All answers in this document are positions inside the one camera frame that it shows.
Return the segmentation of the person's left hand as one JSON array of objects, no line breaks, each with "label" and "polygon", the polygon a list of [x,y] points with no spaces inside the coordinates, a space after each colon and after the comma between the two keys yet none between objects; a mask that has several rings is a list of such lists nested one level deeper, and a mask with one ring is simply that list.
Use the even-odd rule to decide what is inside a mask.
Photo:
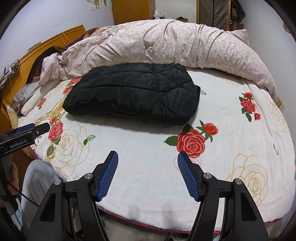
[{"label": "person's left hand", "polygon": [[18,169],[16,165],[12,162],[11,163],[11,180],[7,189],[10,191],[11,195],[17,195],[19,190],[19,177],[18,177]]}]

